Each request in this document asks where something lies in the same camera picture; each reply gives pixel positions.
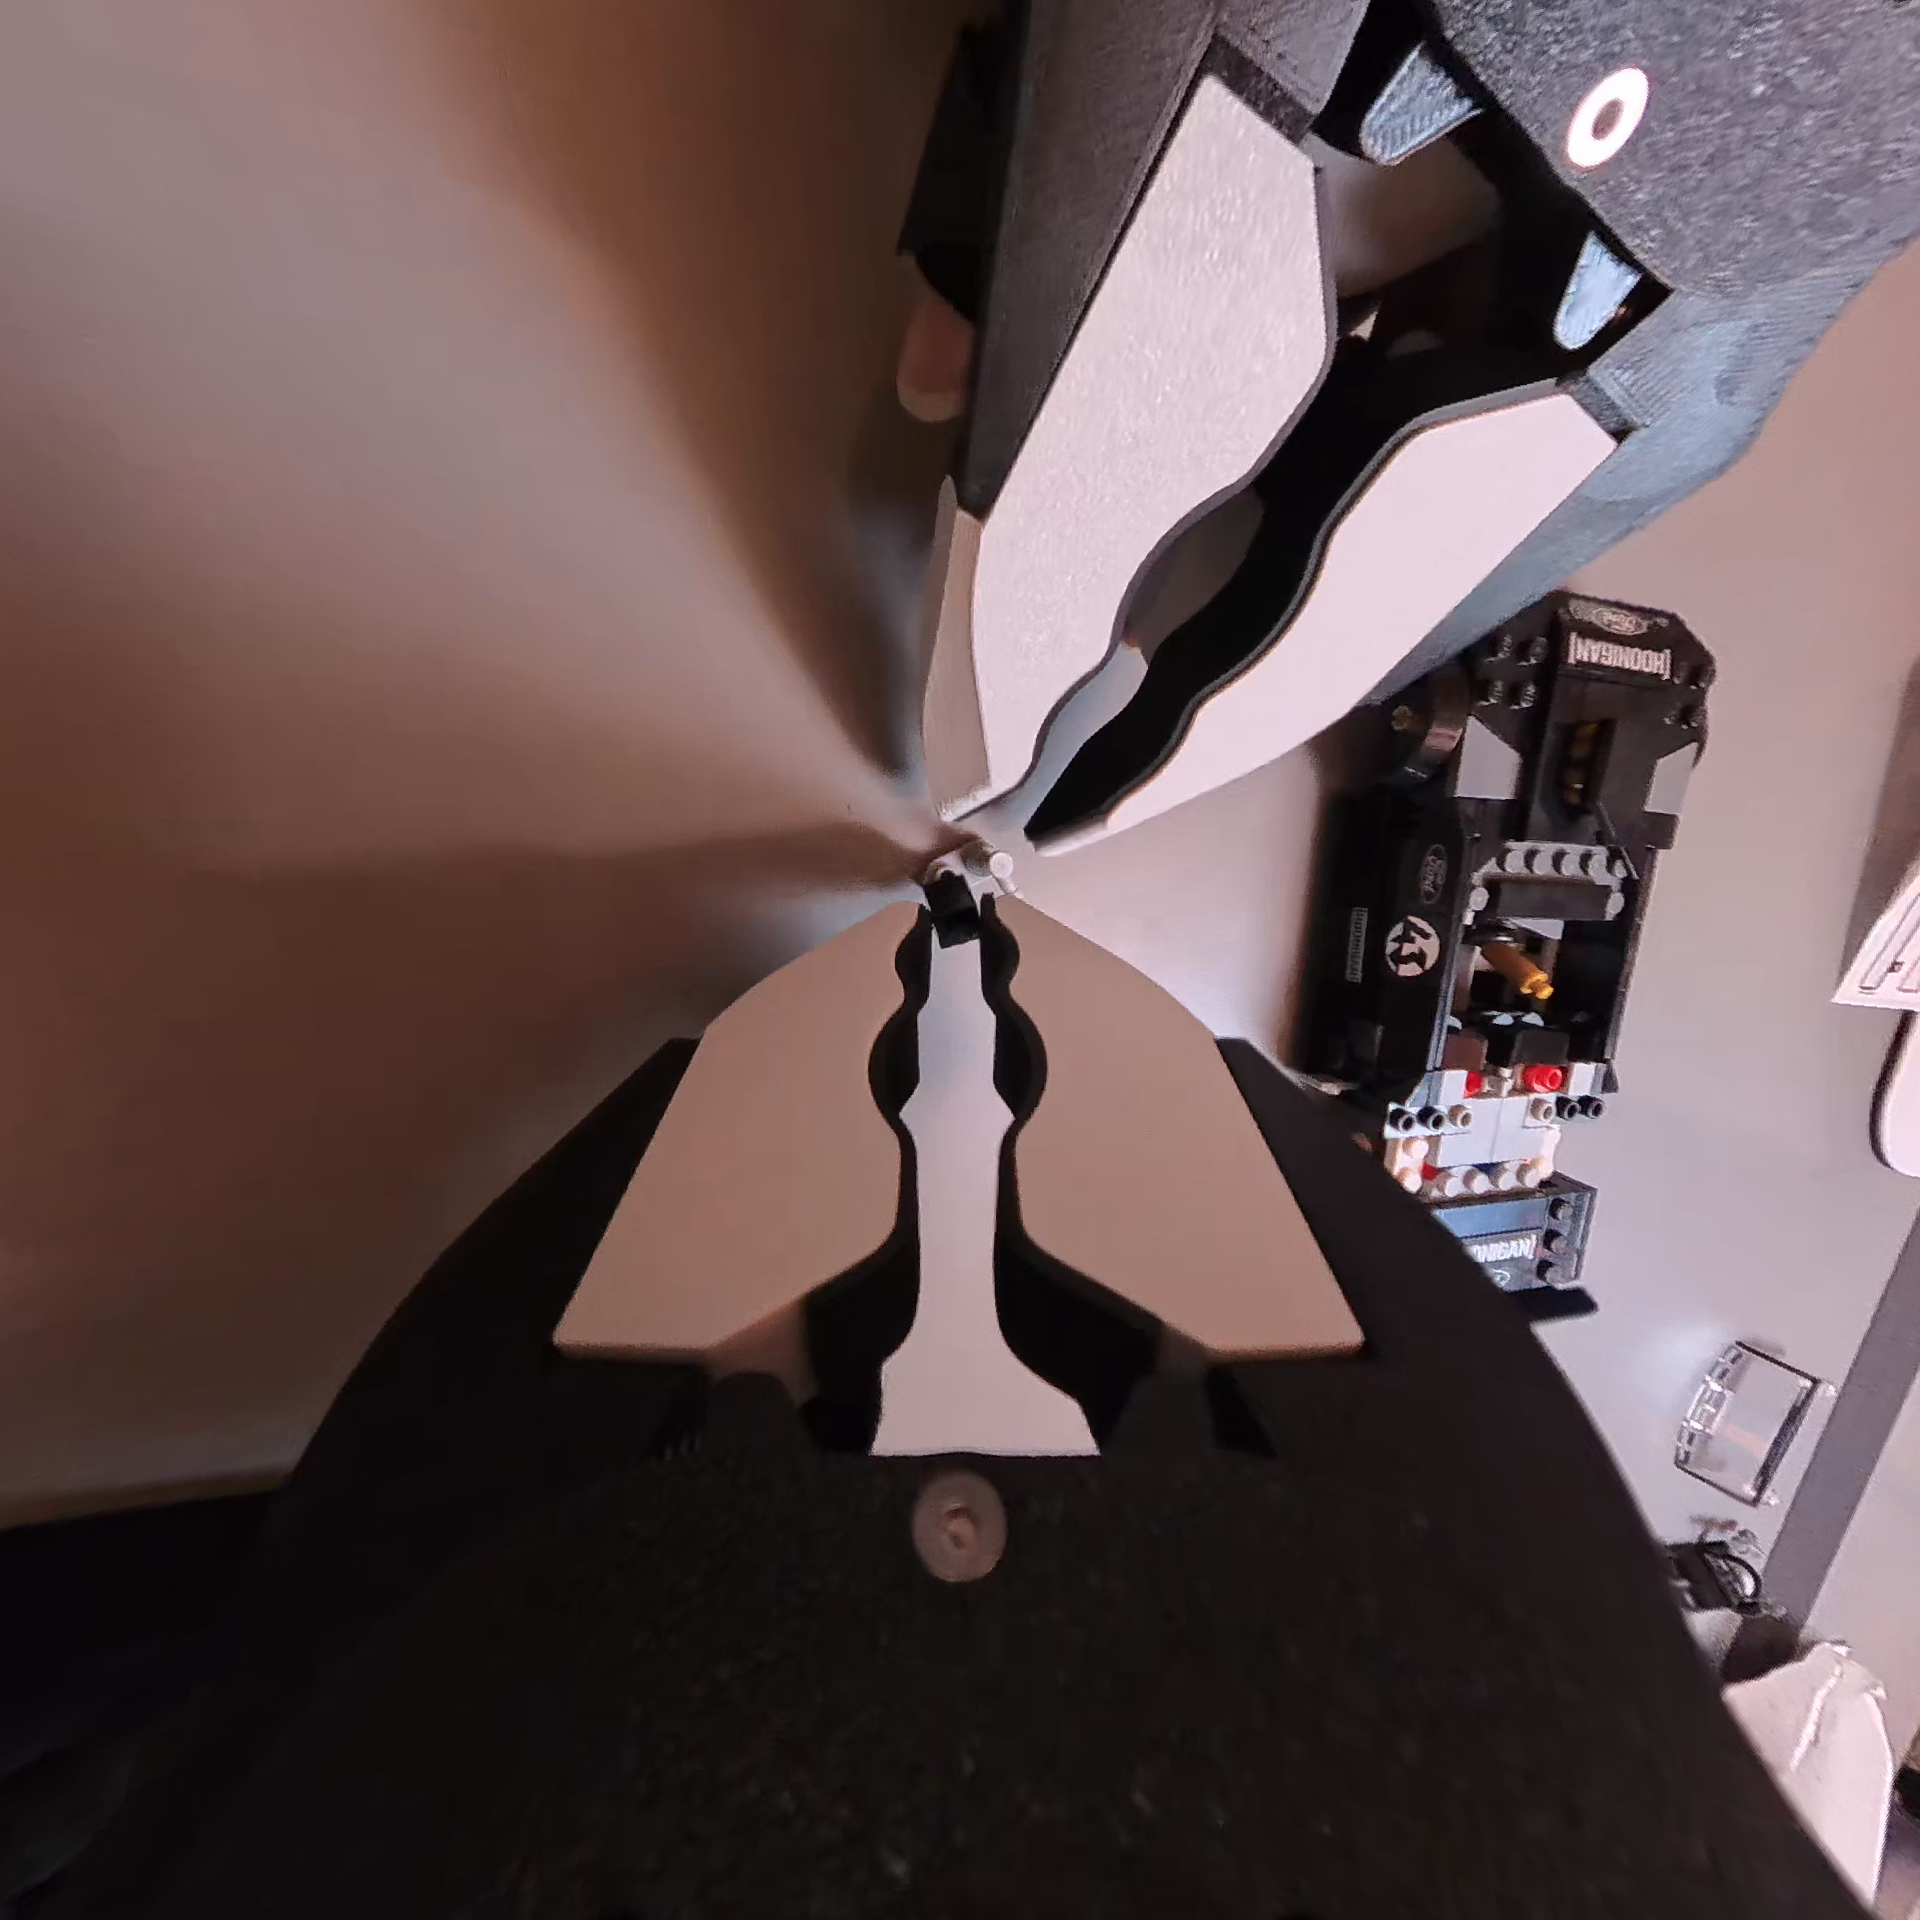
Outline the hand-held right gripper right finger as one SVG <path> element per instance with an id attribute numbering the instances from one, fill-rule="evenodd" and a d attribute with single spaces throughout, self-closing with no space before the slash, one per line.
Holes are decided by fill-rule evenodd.
<path id="1" fill-rule="evenodd" d="M 1018 1254 L 1213 1359 L 1363 1347 L 1213 1033 L 1025 901 L 993 904 L 1002 1197 Z"/>

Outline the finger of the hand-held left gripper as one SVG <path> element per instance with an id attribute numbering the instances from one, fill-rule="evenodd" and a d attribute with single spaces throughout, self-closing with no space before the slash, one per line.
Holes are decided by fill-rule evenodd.
<path id="1" fill-rule="evenodd" d="M 929 795 L 957 825 L 1035 767 L 1172 536 L 1248 483 L 1321 384 L 1313 160 L 1242 72 L 1169 72 L 1068 128 L 1023 75 L 963 456 L 929 558 Z"/>
<path id="2" fill-rule="evenodd" d="M 1025 823 L 1045 853 L 1131 829 L 1285 756 L 1371 693 L 1608 459 L 1568 391 L 1421 416 L 1299 560 L 1279 513 L 1169 635 L 1136 697 Z"/>

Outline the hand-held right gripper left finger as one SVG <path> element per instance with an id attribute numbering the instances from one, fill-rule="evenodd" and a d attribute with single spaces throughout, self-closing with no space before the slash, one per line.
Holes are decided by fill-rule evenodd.
<path id="1" fill-rule="evenodd" d="M 706 1359 L 903 1262 L 879 1365 L 920 1295 L 922 911 L 890 903 L 714 1019 L 559 1321 L 584 1357 Z"/>

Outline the black lego car model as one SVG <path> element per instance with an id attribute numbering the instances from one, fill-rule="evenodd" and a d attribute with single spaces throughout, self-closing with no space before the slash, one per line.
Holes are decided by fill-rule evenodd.
<path id="1" fill-rule="evenodd" d="M 1618 1089 L 1715 676 L 1676 613 L 1551 591 L 1384 702 L 1332 803 L 1299 1067 L 1538 1321 L 1596 1309 L 1597 1192 L 1557 1161 Z"/>

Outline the clear lego windshield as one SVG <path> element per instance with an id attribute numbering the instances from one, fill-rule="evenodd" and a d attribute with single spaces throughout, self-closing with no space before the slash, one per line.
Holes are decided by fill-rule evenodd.
<path id="1" fill-rule="evenodd" d="M 1773 1484 L 1816 1408 L 1839 1387 L 1785 1357 L 1736 1339 L 1696 1385 L 1676 1428 L 1680 1475 L 1744 1507 L 1777 1504 Z"/>

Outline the small black lego piece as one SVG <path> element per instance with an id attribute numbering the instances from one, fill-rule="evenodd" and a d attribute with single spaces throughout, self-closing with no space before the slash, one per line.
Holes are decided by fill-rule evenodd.
<path id="1" fill-rule="evenodd" d="M 1693 1615 L 1777 1615 L 1755 1558 L 1761 1542 L 1749 1527 L 1703 1532 L 1691 1541 L 1664 1542 L 1664 1565 L 1676 1605 Z"/>

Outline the person's left hand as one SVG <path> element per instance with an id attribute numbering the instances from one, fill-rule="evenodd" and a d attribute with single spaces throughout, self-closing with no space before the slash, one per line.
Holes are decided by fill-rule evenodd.
<path id="1" fill-rule="evenodd" d="M 897 359 L 897 397 L 920 422 L 945 425 L 970 406 L 976 324 L 922 284 Z"/>

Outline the white sticker sheet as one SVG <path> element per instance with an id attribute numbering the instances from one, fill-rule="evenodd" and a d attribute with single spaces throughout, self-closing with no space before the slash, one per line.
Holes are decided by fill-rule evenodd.
<path id="1" fill-rule="evenodd" d="M 1917 860 L 1901 875 L 1883 910 L 1873 918 L 1831 995 L 1835 1006 L 1917 1009 Z"/>

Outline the white tray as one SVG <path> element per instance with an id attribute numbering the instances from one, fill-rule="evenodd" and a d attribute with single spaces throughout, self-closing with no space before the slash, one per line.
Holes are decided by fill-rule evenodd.
<path id="1" fill-rule="evenodd" d="M 1881 1165 L 1917 1180 L 1917 1015 L 1904 1015 L 1888 1047 L 1871 1109 L 1871 1142 Z"/>

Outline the white paper bags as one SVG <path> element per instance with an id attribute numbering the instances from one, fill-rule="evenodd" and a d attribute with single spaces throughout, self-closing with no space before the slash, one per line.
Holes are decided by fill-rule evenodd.
<path id="1" fill-rule="evenodd" d="M 1881 1680 L 1845 1644 L 1818 1641 L 1721 1700 L 1861 1902 L 1916 1917 L 1916 1766 L 1896 1753 Z"/>

